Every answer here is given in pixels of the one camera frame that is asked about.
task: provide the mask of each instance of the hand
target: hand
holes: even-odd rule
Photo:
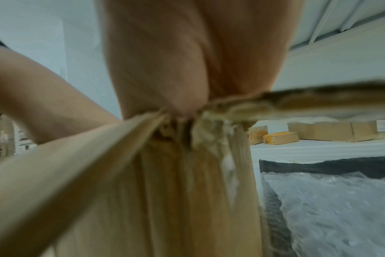
[[[125,118],[270,90],[302,0],[96,0]]]

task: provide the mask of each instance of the cardboard box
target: cardboard box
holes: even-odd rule
[[[0,117],[0,161],[15,154],[14,126],[6,117]]]
[[[263,136],[268,134],[267,126],[251,127],[247,133],[251,146],[261,144],[264,142]]]
[[[360,142],[385,139],[385,120],[371,122],[320,122],[287,124],[300,139]]]
[[[280,145],[294,143],[298,141],[300,141],[300,139],[298,138],[298,135],[295,132],[279,132],[264,135],[265,144]]]

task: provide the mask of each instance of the white wall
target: white wall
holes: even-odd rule
[[[93,35],[64,23],[68,82],[103,108],[121,117],[104,58],[92,48]]]
[[[67,70],[63,22],[44,9],[0,0],[0,40],[57,74]]]
[[[273,90],[385,79],[385,24],[354,30],[359,33],[350,30],[289,56]]]

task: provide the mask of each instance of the clear plastic wrap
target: clear plastic wrap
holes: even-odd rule
[[[284,246],[291,241],[299,257],[385,257],[385,178],[359,172],[262,177],[266,215],[280,255],[292,256],[291,245]],[[270,197],[273,193],[281,201],[280,214],[271,206],[280,203]]]

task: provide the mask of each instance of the person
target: person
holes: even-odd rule
[[[303,0],[95,0],[124,119],[270,90]],[[41,144],[120,120],[40,64],[0,44],[0,113]]]

